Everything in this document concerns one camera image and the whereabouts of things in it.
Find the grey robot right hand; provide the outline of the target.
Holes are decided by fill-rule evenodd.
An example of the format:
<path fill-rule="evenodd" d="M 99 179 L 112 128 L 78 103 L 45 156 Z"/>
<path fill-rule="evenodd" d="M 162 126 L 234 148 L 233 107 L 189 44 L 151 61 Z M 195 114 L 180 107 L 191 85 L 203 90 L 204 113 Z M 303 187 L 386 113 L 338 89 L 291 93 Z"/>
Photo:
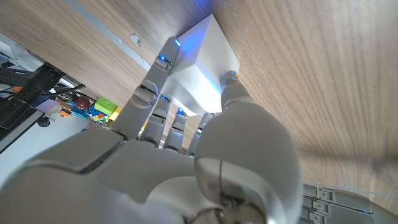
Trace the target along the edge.
<path fill-rule="evenodd" d="M 396 223 L 368 198 L 305 185 L 286 128 L 235 72 L 193 156 L 139 138 L 180 52 L 169 38 L 109 128 L 31 158 L 1 186 L 2 223 Z"/>

